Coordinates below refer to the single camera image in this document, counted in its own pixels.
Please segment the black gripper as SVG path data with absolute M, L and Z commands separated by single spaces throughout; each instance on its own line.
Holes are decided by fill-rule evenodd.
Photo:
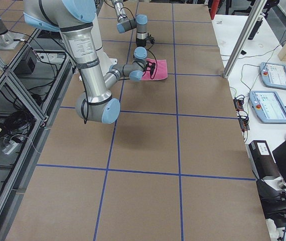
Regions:
M 135 42 L 137 47 L 145 47 L 147 45 L 147 39 L 136 38 Z
M 154 73 L 154 62 L 147 62 L 145 72 Z

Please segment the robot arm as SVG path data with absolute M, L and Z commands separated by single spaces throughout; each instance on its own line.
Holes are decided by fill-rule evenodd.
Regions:
M 125 33 L 136 29 L 136 46 L 146 47 L 150 35 L 148 34 L 148 18 L 146 15 L 137 15 L 129 18 L 125 12 L 127 7 L 124 6 L 123 1 L 111 1 L 112 6 L 117 16 L 117 30 L 119 33 Z
M 132 81 L 142 79 L 147 68 L 145 47 L 135 48 L 131 64 L 110 65 L 104 74 L 92 36 L 97 19 L 94 1 L 25 1 L 24 18 L 35 28 L 60 33 L 84 86 L 84 93 L 75 106 L 77 114 L 84 121 L 115 122 L 120 103 L 112 96 L 110 88 L 123 77 Z

